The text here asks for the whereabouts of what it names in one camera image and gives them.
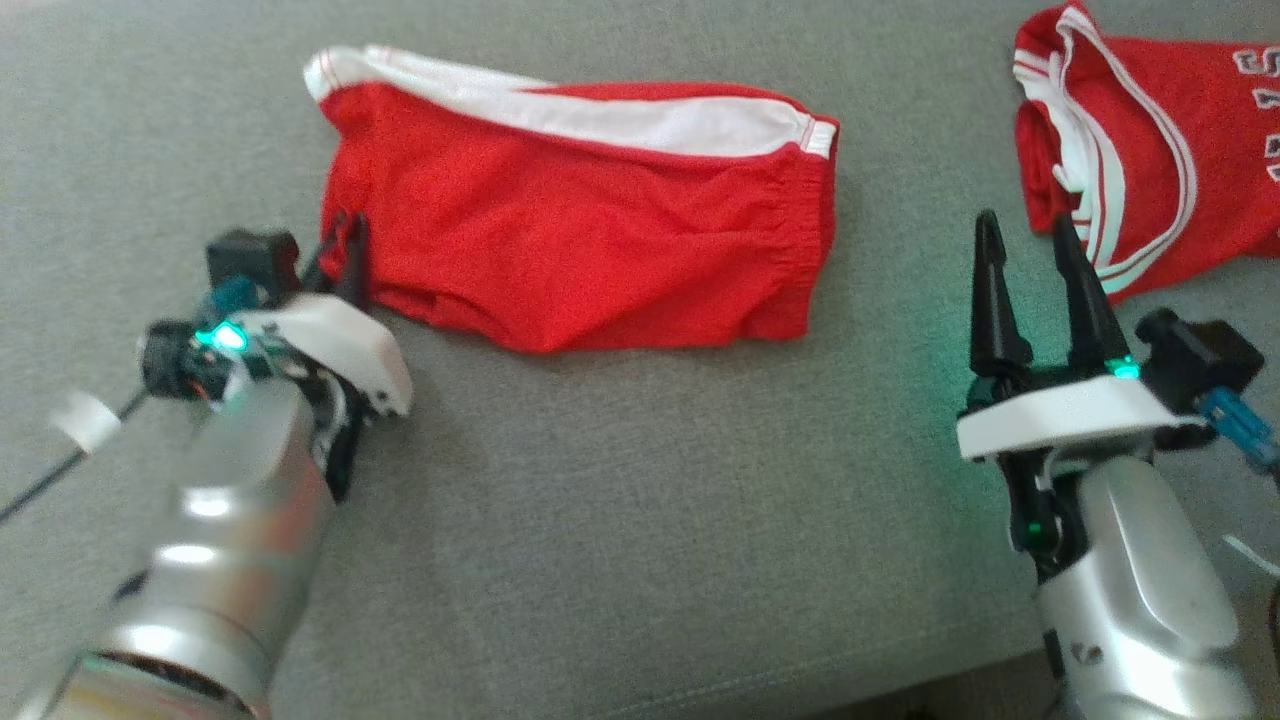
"silver robot arm segment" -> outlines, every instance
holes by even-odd
[[[1079,720],[1257,717],[1230,656],[1239,626],[1221,580],[1169,484],[1157,450],[1216,433],[1198,415],[1219,389],[1242,392],[1261,354],[1222,322],[1149,314],[1129,354],[1070,215],[1053,245],[1066,283],[1071,350],[1033,366],[1004,281],[996,217],[975,227],[970,369],[956,423],[960,455],[1005,477],[1010,538],[1036,564],[1044,646]]]
[[[187,456],[146,569],[59,697],[37,693],[19,717],[146,716],[140,705],[157,698],[197,717],[269,717],[268,688],[337,507],[311,455],[314,425],[287,379],[228,400]]]
[[[270,717],[360,430],[412,402],[396,338],[361,311],[367,224],[339,229],[348,263],[335,283],[315,260],[298,281],[288,233],[227,233],[207,249],[214,290],[196,319],[148,329],[147,392],[218,411],[174,469],[141,571],[19,720]]]

